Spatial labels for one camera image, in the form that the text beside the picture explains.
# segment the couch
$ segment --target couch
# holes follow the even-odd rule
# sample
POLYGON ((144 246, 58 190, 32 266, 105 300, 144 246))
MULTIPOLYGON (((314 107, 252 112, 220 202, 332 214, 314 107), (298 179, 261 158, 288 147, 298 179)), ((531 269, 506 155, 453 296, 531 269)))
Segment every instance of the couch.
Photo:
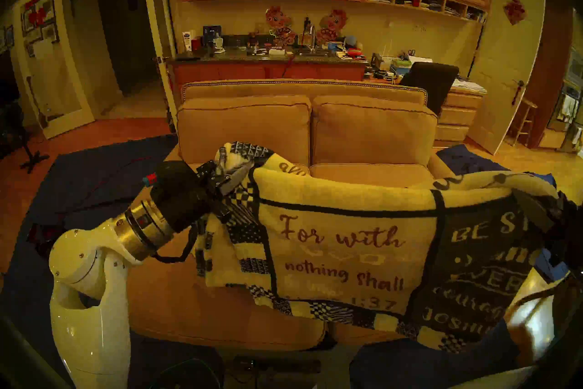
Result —
MULTIPOLYGON (((454 174, 433 153, 437 116, 423 89, 366 82, 260 80, 190 83, 178 108, 178 146, 168 159, 191 167, 235 140, 266 146, 313 177, 408 187, 454 174)), ((139 202, 148 195, 145 188, 139 202)), ((187 231, 161 255, 180 255, 187 231)), ((129 319, 139 334, 196 345, 302 350, 329 331, 361 345, 396 333, 325 324, 256 306, 244 288, 207 288, 194 258, 182 264, 146 259, 128 279, 129 319)))

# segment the door handle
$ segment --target door handle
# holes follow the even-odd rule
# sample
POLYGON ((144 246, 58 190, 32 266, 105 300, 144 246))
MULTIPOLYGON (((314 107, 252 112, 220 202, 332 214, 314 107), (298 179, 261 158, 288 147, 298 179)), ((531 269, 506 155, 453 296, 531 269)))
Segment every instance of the door handle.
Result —
POLYGON ((520 80, 520 81, 512 80, 512 81, 518 83, 518 88, 516 89, 516 93, 514 94, 514 98, 512 99, 512 106, 514 106, 514 105, 516 105, 516 99, 518 97, 518 94, 520 94, 520 91, 524 87, 524 82, 522 80, 520 80))

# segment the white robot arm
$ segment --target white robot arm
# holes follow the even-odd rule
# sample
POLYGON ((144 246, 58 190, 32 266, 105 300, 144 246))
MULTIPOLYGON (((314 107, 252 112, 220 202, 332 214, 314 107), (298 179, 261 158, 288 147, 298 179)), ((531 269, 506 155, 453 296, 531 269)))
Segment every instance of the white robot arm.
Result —
POLYGON ((194 245, 196 226, 182 257, 162 258, 157 250, 203 215, 222 221, 230 215, 220 198, 236 187, 252 163, 231 175, 215 175, 214 162, 192 171, 184 162, 164 162, 142 201, 93 230, 70 230, 49 257, 55 278, 50 311, 52 335, 78 389, 125 388, 130 342, 126 282, 129 268, 154 256, 184 261, 194 245), (79 293, 100 300, 85 307, 79 293))

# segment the doorway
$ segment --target doorway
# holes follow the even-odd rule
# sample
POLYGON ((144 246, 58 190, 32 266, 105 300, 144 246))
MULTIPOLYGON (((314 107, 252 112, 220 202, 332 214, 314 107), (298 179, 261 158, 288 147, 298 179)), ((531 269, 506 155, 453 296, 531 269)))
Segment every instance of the doorway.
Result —
POLYGON ((146 0, 71 0, 75 61, 98 119, 167 118, 146 0))

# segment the blanket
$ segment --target blanket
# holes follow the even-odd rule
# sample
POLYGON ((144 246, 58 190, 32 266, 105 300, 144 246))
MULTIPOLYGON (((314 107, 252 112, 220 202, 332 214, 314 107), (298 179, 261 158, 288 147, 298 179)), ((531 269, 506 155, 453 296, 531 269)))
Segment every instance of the blanket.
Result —
POLYGON ((557 198, 530 174, 488 171, 386 188, 310 177, 261 146, 227 143, 219 173, 254 167, 199 228, 208 286, 242 285, 283 314, 393 331, 458 353, 502 318, 542 233, 512 188, 557 198))

